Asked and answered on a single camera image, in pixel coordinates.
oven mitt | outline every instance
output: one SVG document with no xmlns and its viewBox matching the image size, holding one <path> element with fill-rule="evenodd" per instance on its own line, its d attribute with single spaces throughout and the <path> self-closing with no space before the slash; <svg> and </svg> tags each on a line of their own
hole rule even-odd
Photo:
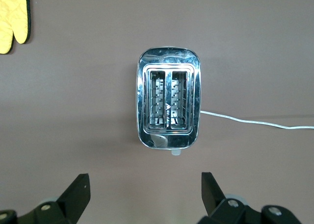
<svg viewBox="0 0 314 224">
<path fill-rule="evenodd" d="M 29 35 L 29 0 L 0 0 L 0 53 L 11 51 L 13 37 L 23 44 Z"/>
</svg>

toaster heating element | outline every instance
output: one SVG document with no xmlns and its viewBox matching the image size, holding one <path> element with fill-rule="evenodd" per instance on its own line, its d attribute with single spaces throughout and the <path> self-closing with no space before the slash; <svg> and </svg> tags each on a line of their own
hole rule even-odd
<svg viewBox="0 0 314 224">
<path fill-rule="evenodd" d="M 197 55 L 177 47 L 147 50 L 138 61 L 136 87 L 140 140 L 173 154 L 191 146 L 197 138 L 201 104 Z"/>
</svg>

white power cord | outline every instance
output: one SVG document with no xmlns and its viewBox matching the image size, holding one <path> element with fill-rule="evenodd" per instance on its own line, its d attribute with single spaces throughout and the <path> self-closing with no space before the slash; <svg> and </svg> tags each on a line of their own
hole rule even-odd
<svg viewBox="0 0 314 224">
<path fill-rule="evenodd" d="M 222 118 L 226 118 L 226 119 L 230 119 L 230 120 L 234 120 L 234 121 L 238 121 L 238 122 L 241 122 L 241 123 L 263 124 L 263 125 L 279 127 L 279 128 L 283 128 L 283 129 L 314 129 L 314 126 L 282 126 L 282 125 L 279 125 L 279 124 L 273 124 L 273 123 L 267 123 L 267 122 L 252 121 L 252 120 L 240 120 L 240 119 L 237 119 L 237 118 L 234 118 L 234 117 L 231 117 L 231 116 L 211 113 L 211 112 L 204 111 L 204 110 L 201 110 L 201 113 L 207 114 L 207 115 L 213 115 L 213 116 L 217 116 L 217 117 L 222 117 Z"/>
</svg>

metal bolt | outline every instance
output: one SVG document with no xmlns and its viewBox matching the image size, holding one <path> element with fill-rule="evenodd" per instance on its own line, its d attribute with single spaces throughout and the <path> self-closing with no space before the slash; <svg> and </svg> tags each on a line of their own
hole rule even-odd
<svg viewBox="0 0 314 224">
<path fill-rule="evenodd" d="M 276 207 L 270 207 L 268 209 L 272 214 L 276 215 L 276 216 L 280 216 L 282 215 L 282 213 L 280 212 L 280 210 Z"/>
<path fill-rule="evenodd" d="M 0 220 L 6 219 L 7 216 L 8 216 L 7 213 L 0 214 Z"/>
<path fill-rule="evenodd" d="M 234 199 L 228 200 L 228 204 L 234 208 L 239 207 L 239 204 Z"/>
<path fill-rule="evenodd" d="M 45 211 L 45 210 L 50 209 L 50 207 L 51 207 L 50 204 L 45 204 L 44 206 L 41 207 L 41 210 Z"/>
</svg>

yellow oven mitt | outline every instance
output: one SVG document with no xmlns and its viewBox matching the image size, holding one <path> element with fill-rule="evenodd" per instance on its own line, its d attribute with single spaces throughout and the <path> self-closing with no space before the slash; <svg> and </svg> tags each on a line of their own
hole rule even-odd
<svg viewBox="0 0 314 224">
<path fill-rule="evenodd" d="M 29 0 L 0 0 L 0 53 L 11 51 L 13 36 L 23 44 L 29 35 Z"/>
</svg>

